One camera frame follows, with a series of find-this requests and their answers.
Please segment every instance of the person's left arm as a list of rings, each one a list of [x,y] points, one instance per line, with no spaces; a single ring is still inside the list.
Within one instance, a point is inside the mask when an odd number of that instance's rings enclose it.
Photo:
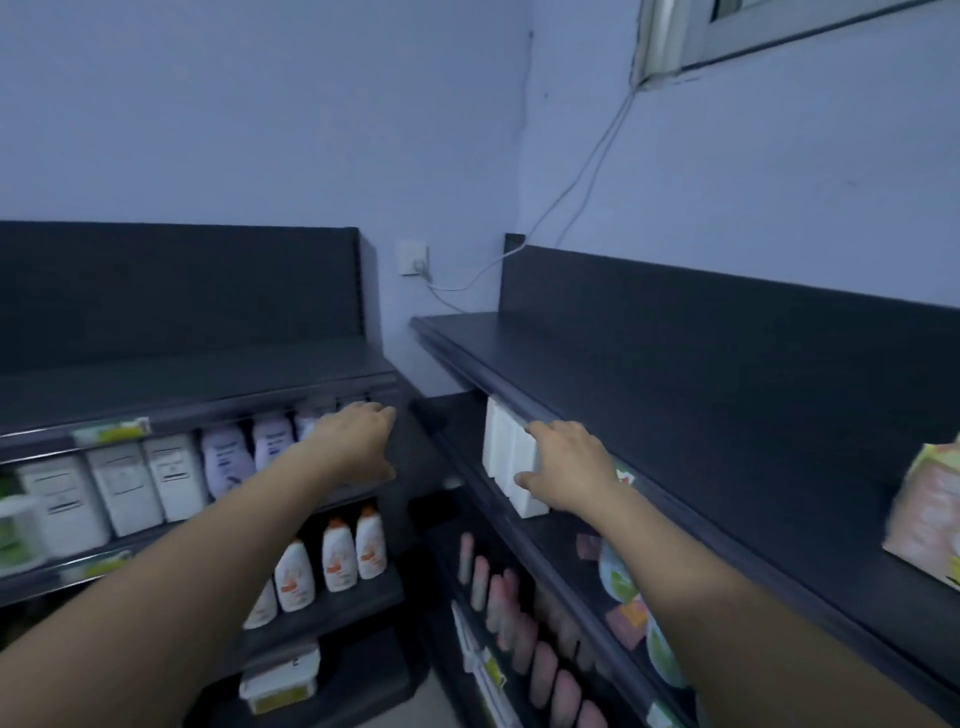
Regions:
[[[354,404],[0,653],[0,724],[163,726],[183,717],[324,495],[388,480],[395,411]]]

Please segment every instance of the wall socket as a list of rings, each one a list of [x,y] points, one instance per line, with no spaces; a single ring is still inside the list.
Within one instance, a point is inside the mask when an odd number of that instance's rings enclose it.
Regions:
[[[422,240],[401,240],[396,245],[396,266],[399,273],[402,276],[418,276],[420,271],[428,274],[429,252],[429,246]]]

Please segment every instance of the floor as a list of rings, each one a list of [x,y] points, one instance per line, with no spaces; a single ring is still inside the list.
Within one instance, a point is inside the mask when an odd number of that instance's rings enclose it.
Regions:
[[[392,710],[369,720],[359,728],[460,728],[457,716],[440,687],[433,670],[410,700]]]

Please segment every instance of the wall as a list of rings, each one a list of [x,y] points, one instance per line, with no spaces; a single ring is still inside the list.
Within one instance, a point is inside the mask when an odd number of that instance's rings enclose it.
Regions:
[[[522,231],[627,93],[637,8],[534,1]],[[942,0],[639,94],[564,248],[960,305],[957,27]]]
[[[407,328],[448,309],[395,243],[457,285],[516,228],[530,23],[517,0],[6,3],[0,218],[358,226],[386,355],[454,391]]]

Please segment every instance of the hand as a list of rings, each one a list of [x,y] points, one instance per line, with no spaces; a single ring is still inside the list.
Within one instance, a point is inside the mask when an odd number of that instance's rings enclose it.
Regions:
[[[379,402],[354,402],[335,415],[323,415],[302,443],[317,462],[333,465],[341,483],[393,480],[394,467],[384,448],[394,428],[396,410]]]
[[[517,473],[514,482],[551,508],[570,511],[589,521],[591,508],[620,483],[610,455],[580,423],[559,420],[530,423],[537,440],[539,473]]]

